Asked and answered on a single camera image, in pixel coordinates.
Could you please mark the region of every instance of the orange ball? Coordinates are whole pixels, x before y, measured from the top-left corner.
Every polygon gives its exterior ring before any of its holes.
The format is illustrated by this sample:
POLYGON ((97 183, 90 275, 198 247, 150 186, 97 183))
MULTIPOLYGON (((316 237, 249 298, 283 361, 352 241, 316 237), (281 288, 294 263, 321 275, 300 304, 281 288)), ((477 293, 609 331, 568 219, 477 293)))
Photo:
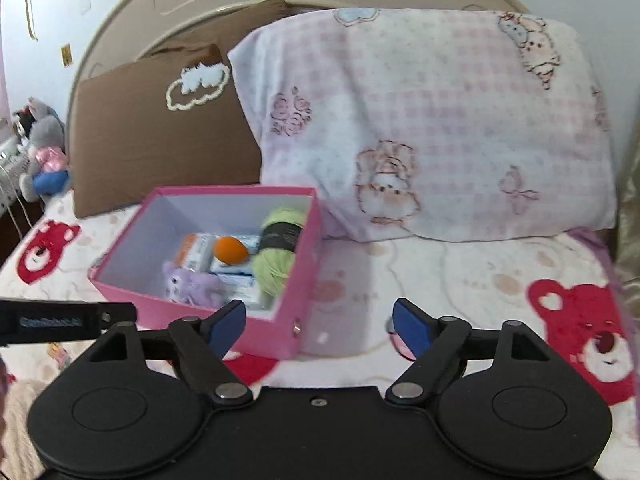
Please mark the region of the orange ball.
POLYGON ((221 236, 216 241, 213 255, 227 265, 243 264, 249 259, 249 251, 244 244, 232 236, 221 236))

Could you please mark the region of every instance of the brown cushion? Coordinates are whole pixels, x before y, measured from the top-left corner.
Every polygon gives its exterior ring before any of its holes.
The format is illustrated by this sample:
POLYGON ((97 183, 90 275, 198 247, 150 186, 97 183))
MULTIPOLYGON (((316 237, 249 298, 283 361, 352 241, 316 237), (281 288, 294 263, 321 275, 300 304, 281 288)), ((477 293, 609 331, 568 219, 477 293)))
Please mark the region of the brown cushion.
MULTIPOLYGON (((217 98, 189 110, 169 110, 165 94, 181 71, 222 62, 252 30, 288 15, 271 0, 173 36, 148 54, 78 87, 70 156, 78 218, 139 202, 156 186, 255 184, 260 149, 231 78, 217 98)), ((211 94, 199 86, 174 102, 211 94)))

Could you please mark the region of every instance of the purple plush toy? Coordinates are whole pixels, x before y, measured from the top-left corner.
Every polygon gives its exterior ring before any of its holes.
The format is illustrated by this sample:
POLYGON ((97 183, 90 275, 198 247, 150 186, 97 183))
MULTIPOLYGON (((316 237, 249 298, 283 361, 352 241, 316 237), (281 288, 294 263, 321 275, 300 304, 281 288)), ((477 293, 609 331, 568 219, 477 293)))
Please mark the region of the purple plush toy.
POLYGON ((162 272, 167 300, 214 309, 222 306, 222 298, 218 293, 221 283, 215 274, 183 269, 173 262, 165 262, 162 272))

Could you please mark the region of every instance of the plush toy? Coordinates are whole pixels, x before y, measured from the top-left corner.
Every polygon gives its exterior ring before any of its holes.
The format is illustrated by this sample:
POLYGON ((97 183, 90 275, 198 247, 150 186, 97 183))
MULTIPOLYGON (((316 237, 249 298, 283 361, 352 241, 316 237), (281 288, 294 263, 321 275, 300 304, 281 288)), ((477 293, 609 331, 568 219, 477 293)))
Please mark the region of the plush toy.
POLYGON ((222 306, 222 297, 218 293, 221 283, 215 274, 183 269, 173 262, 165 262, 162 272, 168 301, 213 309, 222 306))
POLYGON ((33 115, 29 134, 29 168, 20 176, 20 191, 27 202, 40 195, 54 195, 65 189, 69 179, 64 153, 65 134, 55 112, 36 98, 29 98, 33 115))

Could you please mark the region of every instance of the red bear print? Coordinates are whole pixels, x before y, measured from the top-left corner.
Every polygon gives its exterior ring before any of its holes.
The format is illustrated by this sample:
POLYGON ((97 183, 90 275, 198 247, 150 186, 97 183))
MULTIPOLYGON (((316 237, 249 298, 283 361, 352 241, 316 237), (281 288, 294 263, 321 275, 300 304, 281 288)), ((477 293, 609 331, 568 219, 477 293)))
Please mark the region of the red bear print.
POLYGON ((546 323, 546 342, 591 384, 609 406, 634 394, 634 364, 610 288, 566 289, 537 280, 529 303, 546 323))
POLYGON ((27 285, 47 276, 58 266, 65 246, 80 232, 79 225, 49 220, 33 236, 18 261, 17 273, 27 285))

